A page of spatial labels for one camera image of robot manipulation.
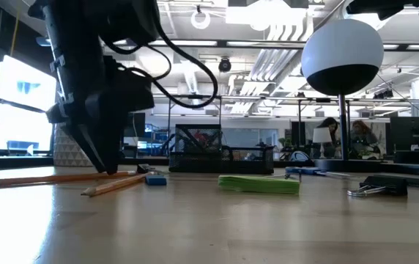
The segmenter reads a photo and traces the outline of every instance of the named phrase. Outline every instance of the blue eraser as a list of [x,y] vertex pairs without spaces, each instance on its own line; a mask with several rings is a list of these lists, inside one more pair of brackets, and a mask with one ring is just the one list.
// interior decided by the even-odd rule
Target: blue eraser
[[146,184],[149,186],[165,186],[167,179],[162,175],[147,175],[145,178]]

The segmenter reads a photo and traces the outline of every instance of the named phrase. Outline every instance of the black and white sphere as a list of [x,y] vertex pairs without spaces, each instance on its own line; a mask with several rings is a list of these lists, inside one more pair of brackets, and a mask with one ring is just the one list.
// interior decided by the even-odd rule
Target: black and white sphere
[[325,24],[305,44],[302,69],[307,82],[326,95],[348,95],[379,72],[384,46],[368,24],[344,19]]

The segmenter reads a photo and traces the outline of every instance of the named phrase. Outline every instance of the person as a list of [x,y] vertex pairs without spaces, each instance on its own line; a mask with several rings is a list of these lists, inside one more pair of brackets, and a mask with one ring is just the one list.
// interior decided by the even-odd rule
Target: person
[[[335,133],[338,130],[338,122],[335,118],[327,117],[322,123],[317,126],[318,128],[328,128],[330,131],[330,137],[332,138],[331,143],[324,143],[324,156],[325,158],[335,158],[335,153],[341,149],[341,147],[336,146],[336,136]],[[314,144],[312,148],[311,156],[312,158],[320,158],[320,144]]]
[[352,151],[357,156],[366,155],[366,152],[380,154],[377,147],[379,140],[363,121],[356,120],[353,122],[350,135]]

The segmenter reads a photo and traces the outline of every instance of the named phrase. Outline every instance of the table surface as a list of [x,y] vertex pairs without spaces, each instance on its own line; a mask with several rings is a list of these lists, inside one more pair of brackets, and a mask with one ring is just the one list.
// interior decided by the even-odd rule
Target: table surface
[[93,198],[80,193],[94,181],[0,188],[0,263],[419,263],[419,188],[348,197],[362,179],[306,175],[298,196],[221,191],[217,175],[192,174]]

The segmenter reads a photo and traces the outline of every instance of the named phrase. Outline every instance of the orange pencil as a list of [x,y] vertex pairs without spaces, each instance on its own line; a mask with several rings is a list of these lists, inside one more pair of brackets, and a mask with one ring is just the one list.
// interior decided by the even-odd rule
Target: orange pencil
[[135,175],[134,171],[129,172],[117,172],[113,175],[107,175],[105,173],[91,173],[83,175],[51,175],[51,176],[42,176],[42,177],[19,177],[19,178],[4,178],[0,179],[0,187],[2,186],[14,186],[22,184],[32,184],[32,183],[61,183],[61,182],[70,182],[70,181],[80,181],[80,180],[106,180],[106,179],[117,179],[119,177],[133,176]]
[[109,191],[115,191],[119,188],[123,188],[125,186],[130,186],[134,183],[141,182],[147,175],[153,175],[153,174],[154,172],[148,172],[142,175],[136,175],[135,177],[130,177],[127,179],[114,181],[112,183],[105,183],[97,187],[87,188],[85,191],[81,193],[81,195],[94,197],[94,196],[101,195]]

